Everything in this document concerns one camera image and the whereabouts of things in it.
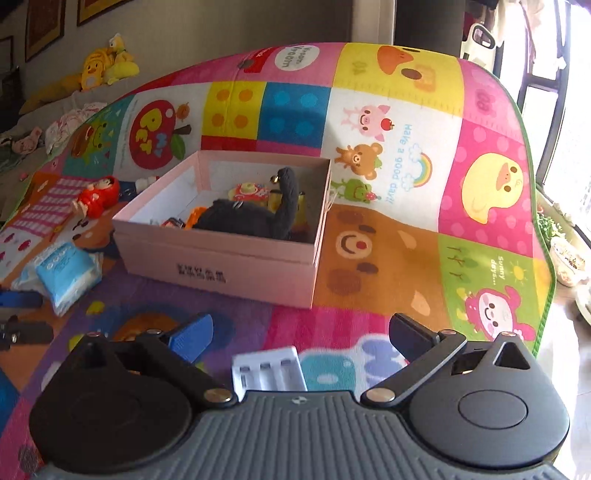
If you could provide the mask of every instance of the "blue package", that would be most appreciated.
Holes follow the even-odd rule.
[[[35,273],[53,304],[54,312],[61,316],[100,282],[102,255],[88,254],[71,242],[52,250],[41,262],[35,262]]]

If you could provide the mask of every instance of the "yellow tile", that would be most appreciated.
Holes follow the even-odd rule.
[[[349,43],[340,54],[333,86],[463,115],[460,65],[454,57],[440,53]]]
[[[539,258],[533,258],[532,260],[534,261],[535,291],[538,295],[538,310],[540,311],[540,315],[542,315],[550,292],[550,286],[552,285],[552,274],[548,264],[544,260]]]
[[[256,139],[265,82],[213,82],[203,109],[203,135]]]

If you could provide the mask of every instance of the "picture frame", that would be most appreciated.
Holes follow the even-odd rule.
[[[25,62],[64,36],[66,0],[29,0]]]
[[[77,25],[84,25],[127,2],[131,0],[78,0]]]
[[[14,37],[0,38],[0,76],[14,67]]]

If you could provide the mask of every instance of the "plush toy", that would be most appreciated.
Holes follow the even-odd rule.
[[[86,57],[82,69],[82,90],[90,90],[103,83],[105,70],[110,68],[115,58],[108,52],[107,48],[99,48]]]
[[[279,182],[282,194],[275,213],[252,202],[216,200],[200,215],[193,228],[287,240],[298,205],[296,174],[289,167],[282,168],[273,182]]]
[[[118,201],[119,181],[115,177],[105,177],[82,190],[78,198],[72,201],[72,211],[82,218],[98,218]]]
[[[123,63],[115,63],[111,68],[105,72],[105,83],[113,85],[115,82],[133,77],[139,73],[139,67],[133,61],[125,61]]]
[[[133,77],[139,73],[139,67],[133,62],[133,55],[125,50],[123,38],[117,33],[109,40],[107,52],[115,59],[114,65],[105,72],[105,83],[113,85],[118,80]]]
[[[107,49],[111,55],[115,56],[115,63],[123,63],[125,61],[134,61],[134,56],[125,50],[125,43],[121,34],[117,33],[109,40],[109,48]]]

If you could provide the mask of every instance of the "yellow plush toy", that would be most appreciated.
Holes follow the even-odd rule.
[[[107,48],[99,48],[86,57],[82,69],[82,90],[90,90],[103,83],[105,70],[110,68],[115,58]]]
[[[120,34],[117,33],[109,40],[107,51],[115,58],[115,64],[105,72],[105,82],[107,84],[112,85],[118,80],[139,73],[139,67],[133,62],[133,55],[125,50],[125,44]]]
[[[111,55],[115,56],[115,63],[134,61],[133,55],[125,50],[125,43],[119,33],[115,34],[115,36],[109,40],[109,48],[107,50]]]

